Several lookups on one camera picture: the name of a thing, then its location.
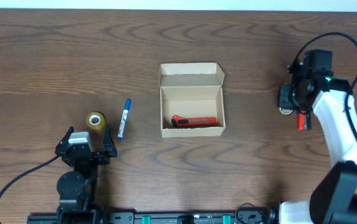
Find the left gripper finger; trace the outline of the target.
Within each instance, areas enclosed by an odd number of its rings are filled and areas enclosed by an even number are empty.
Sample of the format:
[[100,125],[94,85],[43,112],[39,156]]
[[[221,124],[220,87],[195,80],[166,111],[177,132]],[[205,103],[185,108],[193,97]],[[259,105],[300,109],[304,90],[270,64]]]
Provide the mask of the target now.
[[64,155],[66,150],[69,148],[69,138],[70,135],[74,132],[74,127],[71,126],[64,137],[59,141],[59,143],[55,147],[56,155]]
[[110,128],[109,128],[108,124],[105,125],[103,146],[104,146],[105,151],[108,153],[109,157],[117,156],[117,149],[116,149],[115,143],[113,142],[113,139],[110,135]]

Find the red stapler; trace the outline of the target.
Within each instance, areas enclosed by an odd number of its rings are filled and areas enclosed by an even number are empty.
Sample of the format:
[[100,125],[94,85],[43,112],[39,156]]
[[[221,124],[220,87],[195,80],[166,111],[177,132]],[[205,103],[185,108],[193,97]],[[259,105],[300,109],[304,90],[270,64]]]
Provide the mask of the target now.
[[312,120],[311,114],[309,111],[298,111],[297,113],[297,129],[302,130],[311,130],[312,129]]

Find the black correction tape dispenser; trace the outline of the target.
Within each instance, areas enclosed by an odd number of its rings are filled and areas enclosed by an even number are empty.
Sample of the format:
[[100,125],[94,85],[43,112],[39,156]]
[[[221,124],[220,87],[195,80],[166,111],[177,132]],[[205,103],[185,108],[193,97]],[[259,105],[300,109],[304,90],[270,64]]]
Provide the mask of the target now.
[[279,107],[278,110],[283,114],[283,115],[291,115],[293,113],[293,110],[291,109],[285,109],[285,108],[281,108]]

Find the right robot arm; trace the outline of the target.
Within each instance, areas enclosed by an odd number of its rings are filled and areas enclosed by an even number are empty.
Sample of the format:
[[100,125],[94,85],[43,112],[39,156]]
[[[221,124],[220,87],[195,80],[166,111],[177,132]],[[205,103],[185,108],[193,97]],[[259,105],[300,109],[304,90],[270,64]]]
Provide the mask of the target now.
[[278,108],[297,111],[320,122],[331,160],[331,170],[308,200],[283,202],[279,223],[357,223],[357,114],[350,83],[335,78],[332,52],[309,50],[304,60],[289,68],[289,84],[280,86]]

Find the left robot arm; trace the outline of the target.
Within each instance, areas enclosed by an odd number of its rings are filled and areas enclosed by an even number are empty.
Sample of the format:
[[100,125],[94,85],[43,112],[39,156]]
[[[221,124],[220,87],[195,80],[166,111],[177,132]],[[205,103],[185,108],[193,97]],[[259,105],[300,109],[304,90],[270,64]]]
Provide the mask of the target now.
[[108,215],[95,203],[98,167],[110,163],[117,149],[108,125],[104,129],[102,151],[94,151],[88,132],[70,127],[55,148],[55,154],[73,170],[57,181],[59,207],[57,223],[108,223]]

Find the red utility knife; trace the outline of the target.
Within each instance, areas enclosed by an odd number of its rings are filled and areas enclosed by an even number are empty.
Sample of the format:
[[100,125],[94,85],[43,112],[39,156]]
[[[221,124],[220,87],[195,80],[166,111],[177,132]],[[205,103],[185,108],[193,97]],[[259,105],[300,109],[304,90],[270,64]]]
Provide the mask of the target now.
[[171,117],[171,123],[176,128],[196,128],[215,126],[217,119],[215,117],[184,118],[178,115],[173,115]]

